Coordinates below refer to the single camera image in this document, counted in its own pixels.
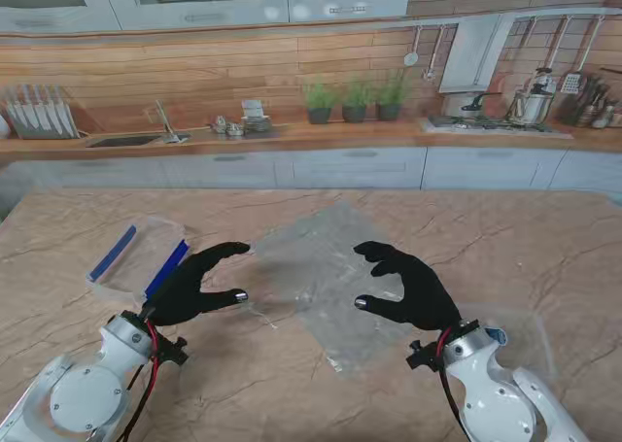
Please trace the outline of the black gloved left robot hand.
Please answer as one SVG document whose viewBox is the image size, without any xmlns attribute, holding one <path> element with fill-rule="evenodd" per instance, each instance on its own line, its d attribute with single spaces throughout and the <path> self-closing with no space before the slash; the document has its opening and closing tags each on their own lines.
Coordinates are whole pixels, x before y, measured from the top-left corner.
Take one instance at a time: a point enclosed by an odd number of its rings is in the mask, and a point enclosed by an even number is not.
<svg viewBox="0 0 622 442">
<path fill-rule="evenodd" d="M 190 255 L 164 280 L 144 303 L 149 321 L 155 326 L 188 322 L 195 317 L 248 300 L 242 289 L 203 292 L 203 277 L 221 260 L 247 253 L 251 247 L 242 242 L 224 242 Z"/>
</svg>

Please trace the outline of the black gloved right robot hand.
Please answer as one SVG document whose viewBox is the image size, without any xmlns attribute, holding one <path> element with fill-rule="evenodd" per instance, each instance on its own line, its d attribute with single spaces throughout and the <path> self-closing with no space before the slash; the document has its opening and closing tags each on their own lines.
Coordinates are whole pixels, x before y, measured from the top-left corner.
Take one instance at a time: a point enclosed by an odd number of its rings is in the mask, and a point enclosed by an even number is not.
<svg viewBox="0 0 622 442">
<path fill-rule="evenodd" d="M 372 277 L 397 274 L 403 285 L 401 300 L 362 294 L 355 299 L 358 309 L 425 331 L 445 331 L 461 321 L 459 309 L 436 273 L 418 257 L 376 241 L 363 242 L 353 251 L 375 264 Z"/>
</svg>

